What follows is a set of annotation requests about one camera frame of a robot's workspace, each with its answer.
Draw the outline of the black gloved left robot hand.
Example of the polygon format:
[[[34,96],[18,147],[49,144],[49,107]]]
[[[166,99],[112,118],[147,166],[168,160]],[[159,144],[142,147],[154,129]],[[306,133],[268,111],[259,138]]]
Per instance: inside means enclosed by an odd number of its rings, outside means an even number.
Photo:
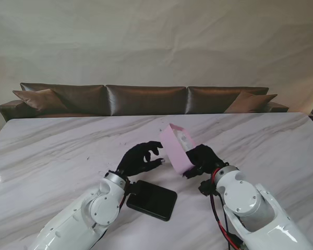
[[[151,153],[159,156],[159,149],[162,148],[162,144],[157,141],[149,141],[135,145],[123,156],[116,172],[131,177],[157,168],[163,164],[164,159],[157,158],[151,160]]]

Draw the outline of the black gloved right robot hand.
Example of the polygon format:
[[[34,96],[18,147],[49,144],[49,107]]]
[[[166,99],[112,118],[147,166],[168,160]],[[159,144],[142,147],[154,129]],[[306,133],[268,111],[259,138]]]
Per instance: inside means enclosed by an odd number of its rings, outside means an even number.
[[[193,164],[193,167],[183,173],[187,179],[201,176],[204,173],[213,174],[218,168],[228,166],[228,162],[221,160],[212,148],[200,144],[186,152],[187,157]]]

